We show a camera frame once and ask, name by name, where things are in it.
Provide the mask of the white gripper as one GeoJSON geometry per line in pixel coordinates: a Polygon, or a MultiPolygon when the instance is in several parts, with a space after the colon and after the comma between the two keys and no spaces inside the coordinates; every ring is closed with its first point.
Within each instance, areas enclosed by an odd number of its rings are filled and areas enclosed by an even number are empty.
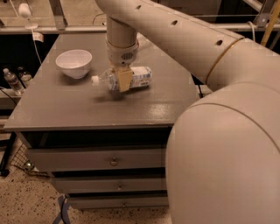
{"type": "Polygon", "coordinates": [[[116,69],[116,75],[119,84],[119,91],[125,92],[130,89],[133,71],[130,68],[132,62],[137,57],[138,43],[129,47],[117,47],[107,43],[108,60],[116,69]]]}

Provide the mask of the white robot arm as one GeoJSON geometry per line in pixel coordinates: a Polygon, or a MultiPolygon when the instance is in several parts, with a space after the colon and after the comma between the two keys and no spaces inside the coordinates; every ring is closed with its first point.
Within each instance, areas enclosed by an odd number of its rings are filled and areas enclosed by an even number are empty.
{"type": "Polygon", "coordinates": [[[280,59],[151,0],[96,0],[207,84],[165,156],[172,224],[280,224],[280,59]]]}

